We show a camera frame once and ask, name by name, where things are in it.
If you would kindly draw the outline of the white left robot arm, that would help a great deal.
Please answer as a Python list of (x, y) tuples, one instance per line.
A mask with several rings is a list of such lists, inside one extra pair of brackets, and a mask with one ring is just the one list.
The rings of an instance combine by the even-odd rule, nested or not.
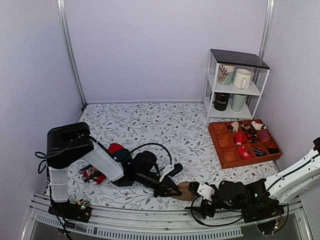
[(51, 197), (55, 209), (63, 217), (70, 217), (75, 211), (74, 205), (68, 201), (68, 168), (78, 160), (89, 164), (83, 170), (86, 182), (96, 177), (90, 171), (98, 171), (118, 187), (141, 183), (153, 189), (155, 198), (179, 197), (182, 194), (172, 181), (172, 177), (183, 169), (181, 164), (159, 168), (156, 155), (150, 151), (133, 155), (133, 151), (116, 143), (106, 148), (91, 136), (85, 122), (52, 128), (46, 140)]

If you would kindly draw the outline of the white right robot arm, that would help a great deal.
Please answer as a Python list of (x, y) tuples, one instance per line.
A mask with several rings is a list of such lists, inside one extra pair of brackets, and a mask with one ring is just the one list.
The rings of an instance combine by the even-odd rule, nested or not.
[(190, 182), (188, 190), (200, 199), (200, 205), (187, 208), (205, 219), (216, 210), (240, 211), (245, 223), (284, 214), (284, 205), (307, 190), (320, 178), (320, 140), (298, 162), (285, 170), (249, 184), (223, 180), (219, 185)]

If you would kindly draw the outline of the tan ribbed sock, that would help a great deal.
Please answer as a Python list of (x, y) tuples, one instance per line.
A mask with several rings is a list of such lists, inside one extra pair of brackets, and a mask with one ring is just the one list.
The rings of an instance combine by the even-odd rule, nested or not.
[(181, 192), (181, 195), (172, 196), (172, 198), (180, 201), (188, 201), (188, 202), (193, 201), (196, 198), (196, 196), (191, 191), (189, 191), (189, 185), (190, 185), (190, 182), (188, 181), (179, 183), (177, 186), (179, 188), (179, 191)]

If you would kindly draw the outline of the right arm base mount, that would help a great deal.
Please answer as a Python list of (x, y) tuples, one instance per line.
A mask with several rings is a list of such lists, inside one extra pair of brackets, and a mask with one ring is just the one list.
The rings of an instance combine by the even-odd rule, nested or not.
[(285, 213), (284, 206), (279, 205), (279, 201), (269, 198), (269, 195), (264, 195), (259, 201), (246, 208), (241, 209), (241, 213), (245, 223), (262, 221)]

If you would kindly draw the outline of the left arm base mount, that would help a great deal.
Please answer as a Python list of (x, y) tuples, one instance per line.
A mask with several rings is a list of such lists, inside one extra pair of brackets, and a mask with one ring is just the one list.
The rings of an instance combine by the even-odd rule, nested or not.
[(55, 202), (50, 198), (48, 213), (67, 220), (88, 223), (91, 217), (92, 208), (88, 200), (80, 199), (77, 202)]

